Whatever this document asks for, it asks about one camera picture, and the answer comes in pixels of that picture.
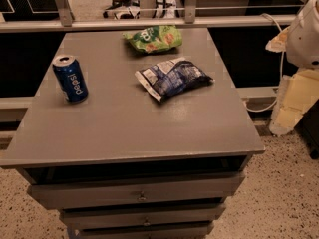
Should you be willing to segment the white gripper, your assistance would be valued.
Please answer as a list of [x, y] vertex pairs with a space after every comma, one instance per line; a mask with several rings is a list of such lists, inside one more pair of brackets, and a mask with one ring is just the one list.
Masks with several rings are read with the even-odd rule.
[[289, 28], [271, 39], [265, 49], [287, 54], [299, 68], [292, 77], [283, 76], [273, 108], [269, 129], [282, 136], [293, 131], [319, 100], [319, 0], [309, 0]]

